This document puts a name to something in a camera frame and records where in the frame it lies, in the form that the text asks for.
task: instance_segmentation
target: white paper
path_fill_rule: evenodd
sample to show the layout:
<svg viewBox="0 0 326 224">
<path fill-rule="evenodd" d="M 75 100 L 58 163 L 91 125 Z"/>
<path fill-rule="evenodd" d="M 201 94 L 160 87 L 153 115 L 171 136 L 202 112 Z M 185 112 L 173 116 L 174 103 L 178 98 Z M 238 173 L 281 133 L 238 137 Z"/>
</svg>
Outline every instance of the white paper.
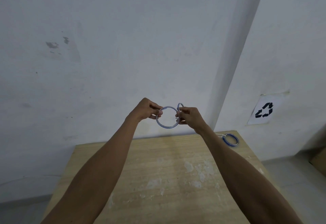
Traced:
<svg viewBox="0 0 326 224">
<path fill-rule="evenodd" d="M 247 124 L 268 123 L 288 94 L 289 92 L 261 95 Z"/>
</svg>

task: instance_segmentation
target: wooden tabletop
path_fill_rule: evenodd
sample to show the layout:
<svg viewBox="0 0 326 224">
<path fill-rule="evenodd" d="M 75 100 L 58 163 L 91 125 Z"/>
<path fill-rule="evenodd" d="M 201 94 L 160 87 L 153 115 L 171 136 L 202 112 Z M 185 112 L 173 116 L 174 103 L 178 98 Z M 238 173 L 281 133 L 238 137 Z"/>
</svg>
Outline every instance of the wooden tabletop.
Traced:
<svg viewBox="0 0 326 224">
<path fill-rule="evenodd" d="M 234 130 L 218 133 L 226 132 L 240 141 L 231 148 L 270 180 L 267 170 L 239 133 Z M 44 216 L 103 144 L 75 147 Z M 202 138 L 185 135 L 133 140 L 118 183 L 94 223 L 249 222 L 231 197 Z"/>
</svg>

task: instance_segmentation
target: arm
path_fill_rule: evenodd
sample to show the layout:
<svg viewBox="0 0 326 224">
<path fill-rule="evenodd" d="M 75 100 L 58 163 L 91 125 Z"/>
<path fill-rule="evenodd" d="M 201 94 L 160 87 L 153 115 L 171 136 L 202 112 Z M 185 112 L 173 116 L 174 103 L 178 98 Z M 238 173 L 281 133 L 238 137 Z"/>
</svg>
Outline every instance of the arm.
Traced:
<svg viewBox="0 0 326 224">
<path fill-rule="evenodd" d="M 211 130 L 197 108 L 180 110 L 177 114 L 181 117 L 180 124 L 188 124 L 201 135 L 232 197 L 251 224 L 302 224 L 278 190 Z"/>
<path fill-rule="evenodd" d="M 124 123 L 79 170 L 67 191 L 41 224 L 90 224 L 104 208 L 123 169 L 137 124 L 155 119 L 162 107 L 144 98 Z"/>
</svg>

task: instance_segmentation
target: hand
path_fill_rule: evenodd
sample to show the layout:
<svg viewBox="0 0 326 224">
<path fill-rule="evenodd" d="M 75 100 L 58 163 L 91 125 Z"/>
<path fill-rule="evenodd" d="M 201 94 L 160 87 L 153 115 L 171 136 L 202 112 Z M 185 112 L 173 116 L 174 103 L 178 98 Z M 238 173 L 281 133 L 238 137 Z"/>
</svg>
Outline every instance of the hand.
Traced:
<svg viewBox="0 0 326 224">
<path fill-rule="evenodd" d="M 161 108 L 163 107 L 150 101 L 148 98 L 143 98 L 131 111 L 129 116 L 136 118 L 138 122 L 146 118 L 156 119 L 156 116 L 154 115 L 161 117 L 161 114 L 163 113 L 160 110 Z"/>
<path fill-rule="evenodd" d="M 180 107 L 180 111 L 175 116 L 180 116 L 179 124 L 189 125 L 196 133 L 202 128 L 207 127 L 207 124 L 196 107 Z"/>
</svg>

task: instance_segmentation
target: tiled floor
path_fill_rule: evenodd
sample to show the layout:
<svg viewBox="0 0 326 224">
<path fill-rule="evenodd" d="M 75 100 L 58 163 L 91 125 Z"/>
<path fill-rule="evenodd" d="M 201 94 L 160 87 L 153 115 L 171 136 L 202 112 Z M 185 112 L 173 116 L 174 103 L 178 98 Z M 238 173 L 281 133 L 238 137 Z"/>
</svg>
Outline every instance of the tiled floor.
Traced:
<svg viewBox="0 0 326 224">
<path fill-rule="evenodd" d="M 307 154 L 263 162 L 305 224 L 326 223 L 326 177 Z"/>
<path fill-rule="evenodd" d="M 1 224 L 39 224 L 48 201 L 22 206 L 2 207 L 0 209 Z"/>
</svg>

